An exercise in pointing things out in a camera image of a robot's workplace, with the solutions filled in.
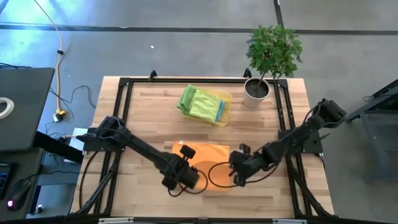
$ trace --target green cloth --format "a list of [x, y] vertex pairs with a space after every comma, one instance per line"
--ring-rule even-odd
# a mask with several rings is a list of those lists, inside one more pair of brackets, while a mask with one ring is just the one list
[[221, 99], [197, 90], [191, 101], [189, 115], [208, 121], [216, 121], [220, 104]]
[[191, 84], [189, 84], [184, 90], [184, 93], [177, 104], [177, 108], [180, 109], [183, 114], [189, 115], [191, 101], [196, 91], [197, 89]]

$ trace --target potted plant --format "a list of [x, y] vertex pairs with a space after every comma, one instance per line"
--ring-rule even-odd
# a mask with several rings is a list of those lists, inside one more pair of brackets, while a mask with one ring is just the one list
[[290, 29], [281, 26], [275, 28], [261, 27], [254, 29], [249, 44], [250, 66], [259, 71], [261, 78], [250, 78], [244, 84], [244, 104], [248, 107], [257, 106], [269, 94], [269, 84], [263, 80], [266, 73], [273, 79], [282, 75], [291, 76], [297, 69], [294, 60], [302, 62], [300, 54], [303, 51], [298, 35]]

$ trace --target computer mouse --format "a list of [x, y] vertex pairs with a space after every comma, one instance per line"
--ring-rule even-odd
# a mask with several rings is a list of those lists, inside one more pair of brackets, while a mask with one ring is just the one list
[[27, 193], [32, 182], [28, 179], [18, 180], [11, 188], [7, 199], [7, 209], [10, 211], [18, 211], [24, 206]]

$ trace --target white pot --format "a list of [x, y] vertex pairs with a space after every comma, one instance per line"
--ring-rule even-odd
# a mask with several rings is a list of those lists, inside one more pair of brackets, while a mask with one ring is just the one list
[[254, 108], [254, 107], [257, 107], [265, 98], [267, 98], [267, 96], [269, 95], [269, 92], [271, 91], [271, 89], [269, 87], [269, 84], [265, 80], [262, 80], [262, 82], [264, 82], [268, 86], [268, 93], [267, 93], [267, 95], [265, 97], [255, 98], [255, 97], [249, 95], [249, 93], [247, 93], [247, 91], [246, 91], [246, 84], [250, 80], [260, 80], [260, 78], [257, 78], [257, 77], [249, 78], [248, 80], [246, 80], [246, 82], [244, 83], [244, 86], [243, 86], [243, 90], [244, 90], [243, 103], [247, 107]]

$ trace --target green leaves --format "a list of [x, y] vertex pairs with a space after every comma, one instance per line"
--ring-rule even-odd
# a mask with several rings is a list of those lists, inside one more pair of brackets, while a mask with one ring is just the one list
[[297, 70], [294, 59], [302, 63], [302, 42], [296, 38], [293, 31], [282, 26], [259, 26], [258, 29], [253, 29], [251, 38], [247, 41], [249, 51], [246, 56], [250, 59], [250, 67], [260, 74], [271, 73], [274, 79], [292, 75]]

